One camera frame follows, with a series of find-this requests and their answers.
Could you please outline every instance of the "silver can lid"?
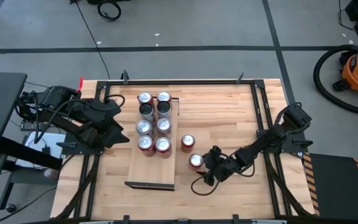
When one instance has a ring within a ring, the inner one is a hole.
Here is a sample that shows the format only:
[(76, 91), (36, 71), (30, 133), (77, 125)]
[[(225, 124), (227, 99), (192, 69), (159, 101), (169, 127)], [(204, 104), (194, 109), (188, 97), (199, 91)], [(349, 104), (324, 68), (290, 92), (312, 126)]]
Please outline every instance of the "silver can lid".
[(141, 136), (137, 142), (141, 149), (148, 149), (153, 145), (153, 139), (150, 136)]
[(157, 142), (155, 143), (155, 147), (159, 151), (167, 151), (170, 146), (171, 146), (171, 142), (166, 137), (161, 137), (157, 139)]
[(167, 118), (161, 118), (157, 121), (157, 127), (162, 131), (169, 130), (171, 128), (171, 121)]
[(152, 99), (152, 95), (148, 92), (142, 92), (139, 94), (139, 101), (142, 103), (148, 103)]
[(187, 134), (181, 139), (181, 141), (184, 143), (184, 145), (191, 146), (194, 144), (194, 137)]
[(150, 121), (141, 120), (136, 124), (136, 130), (140, 133), (148, 133), (153, 128), (152, 123)]
[(169, 94), (169, 92), (164, 91), (159, 93), (157, 98), (159, 101), (169, 101), (171, 98), (171, 94)]
[(190, 164), (193, 166), (201, 166), (203, 164), (203, 157), (199, 154), (191, 155)]

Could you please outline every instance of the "wooden board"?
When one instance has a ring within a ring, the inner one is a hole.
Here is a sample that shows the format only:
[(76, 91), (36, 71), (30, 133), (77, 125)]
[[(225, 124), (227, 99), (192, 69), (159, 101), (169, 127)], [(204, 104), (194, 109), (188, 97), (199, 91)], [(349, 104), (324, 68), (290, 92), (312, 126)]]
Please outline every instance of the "wooden board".
[[(175, 158), (177, 150), (177, 128), (178, 128), (178, 111), (179, 101), (172, 101), (171, 109), (171, 144), (172, 144), (172, 155), (169, 158), (163, 159), (159, 155), (152, 157), (146, 157), (143, 155), (137, 146), (137, 140), (139, 134), (135, 131), (135, 136), (131, 139), (132, 152), (131, 152), (131, 164), (129, 166), (128, 180), (125, 182), (126, 185), (131, 187), (150, 187), (154, 189), (173, 190), (175, 185)], [(158, 119), (157, 110), (154, 110), (155, 117)], [(142, 117), (138, 113), (137, 121), (141, 120)], [(154, 128), (154, 139), (158, 138), (156, 128)]]
[[(274, 119), (287, 105), (283, 89), (279, 79), (265, 80), (265, 86)], [(94, 97), (95, 88), (96, 81), (85, 81), (83, 96)], [(206, 153), (215, 144), (223, 149), (223, 152), (230, 154), (238, 147), (256, 140), (257, 122), (249, 85), (114, 86), (111, 88), (112, 94), (121, 93), (127, 98), (122, 113), (115, 119), (124, 127), (123, 133), (130, 139), (135, 136), (138, 107), (135, 96), (142, 90), (150, 90), (152, 93), (168, 90), (173, 96), (179, 97), (177, 136), (194, 135), (195, 152)], [(240, 218), (273, 218), (263, 155), (259, 155), (255, 161), (253, 177), (234, 175), (221, 183), (213, 194), (202, 197), (191, 192), (190, 184), (197, 178), (197, 174), (182, 162), (175, 164), (174, 192), (134, 190), (124, 185), (128, 179), (131, 150), (131, 142), (117, 144), (112, 149), (106, 149), (101, 156), (93, 203), (93, 220), (122, 220), (124, 215), (130, 215), (131, 220), (231, 219), (232, 214), (238, 214)], [(177, 150), (177, 161), (188, 156), (179, 152), (180, 150)], [(82, 156), (75, 156), (61, 171), (51, 217), (59, 214), (75, 193), (81, 158)], [(300, 159), (289, 154), (282, 154), (281, 158), (288, 188), (307, 211), (313, 212)], [(211, 190), (202, 182), (196, 183), (195, 189), (199, 192)], [(283, 200), (279, 190), (277, 195), (283, 214)], [(85, 197), (83, 208), (86, 205), (87, 196)]]

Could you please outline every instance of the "orange vacuum cleaner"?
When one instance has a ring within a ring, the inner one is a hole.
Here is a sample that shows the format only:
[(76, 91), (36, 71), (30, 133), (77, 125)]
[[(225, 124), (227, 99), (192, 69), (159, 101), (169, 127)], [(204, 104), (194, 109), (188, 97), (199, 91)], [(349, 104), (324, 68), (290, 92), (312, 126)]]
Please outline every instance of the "orange vacuum cleaner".
[(326, 52), (318, 61), (313, 71), (313, 80), (317, 90), (329, 101), (344, 108), (345, 110), (358, 113), (358, 107), (350, 105), (334, 95), (330, 94), (321, 84), (320, 69), (323, 63), (332, 55), (338, 52), (345, 51), (341, 54), (339, 61), (343, 66), (341, 70), (342, 79), (333, 84), (336, 91), (354, 90), (358, 91), (358, 46), (355, 45), (341, 45)]

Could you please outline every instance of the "wooden table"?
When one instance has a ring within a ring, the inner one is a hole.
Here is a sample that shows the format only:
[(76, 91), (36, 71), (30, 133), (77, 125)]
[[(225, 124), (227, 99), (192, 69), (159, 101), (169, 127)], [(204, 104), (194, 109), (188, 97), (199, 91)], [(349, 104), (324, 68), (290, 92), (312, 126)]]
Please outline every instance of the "wooden table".
[[(96, 82), (84, 81), (83, 98), (94, 97)], [(266, 79), (264, 82), (274, 120), (277, 113), (287, 105), (283, 88), (279, 79)], [(134, 120), (139, 107), (136, 96), (141, 91), (156, 94), (161, 90), (179, 97), (177, 141), (180, 143), (180, 137), (184, 134), (194, 135), (195, 152), (203, 154), (217, 145), (224, 153), (230, 154), (256, 140), (255, 131), (258, 127), (249, 85), (114, 86), (111, 94), (120, 93), (126, 97), (122, 113), (115, 120), (124, 127), (123, 133), (130, 139), (135, 135)], [(267, 127), (264, 111), (262, 115), (264, 126)], [(139, 190), (124, 185), (131, 160), (130, 143), (106, 149), (99, 163), (92, 220), (122, 220), (124, 215), (130, 215), (131, 220), (232, 219), (232, 214), (238, 214), (240, 218), (274, 217), (263, 155), (260, 154), (255, 160), (253, 177), (235, 174), (207, 197), (197, 196), (190, 190), (190, 184), (198, 174), (187, 168), (188, 156), (177, 150), (174, 192)], [(281, 158), (288, 188), (302, 206), (313, 213), (300, 159), (289, 154), (282, 154)], [(58, 215), (76, 192), (82, 160), (83, 156), (75, 156), (61, 171), (51, 217)], [(195, 188), (199, 192), (211, 190), (202, 181)], [(276, 189), (280, 211), (284, 214), (282, 195), (277, 186)], [(85, 193), (82, 215), (85, 214), (87, 198)]]

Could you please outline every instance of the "gray floor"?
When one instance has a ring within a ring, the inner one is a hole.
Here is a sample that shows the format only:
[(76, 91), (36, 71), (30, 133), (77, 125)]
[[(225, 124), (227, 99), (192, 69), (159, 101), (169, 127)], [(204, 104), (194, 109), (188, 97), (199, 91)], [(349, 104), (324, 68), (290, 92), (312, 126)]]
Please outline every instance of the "gray floor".
[[(342, 1), (346, 6), (349, 0)], [(281, 46), (358, 44), (352, 31), (337, 23), (337, 0), (268, 0)], [(120, 2), (122, 17), (103, 21), (94, 6), (80, 7), (100, 47), (196, 45), (273, 46), (262, 0), (132, 0)], [(343, 15), (345, 24), (351, 24)], [(94, 47), (75, 5), (68, 0), (4, 0), (0, 9), (0, 49)], [(358, 158), (358, 115), (320, 96), (312, 72), (324, 52), (283, 52), (295, 99), (313, 118), (306, 137), (310, 152)], [(282, 78), (276, 52), (216, 50), (103, 52), (111, 78), (126, 69), (131, 78)], [(338, 76), (335, 58), (322, 69), (325, 83)], [(24, 72), (28, 81), (76, 88), (80, 76), (106, 79), (97, 53), (0, 54), (0, 72)], [(42, 91), (29, 86), (26, 90)], [(358, 104), (358, 95), (340, 96)], [(13, 114), (12, 119), (20, 119)], [(21, 141), (25, 133), (9, 123), (5, 136)], [(0, 194), (5, 176), (0, 178)], [(9, 202), (25, 205), (53, 186), (14, 187)], [(49, 217), (53, 192), (2, 223), (24, 223)], [(0, 211), (0, 217), (7, 215)]]

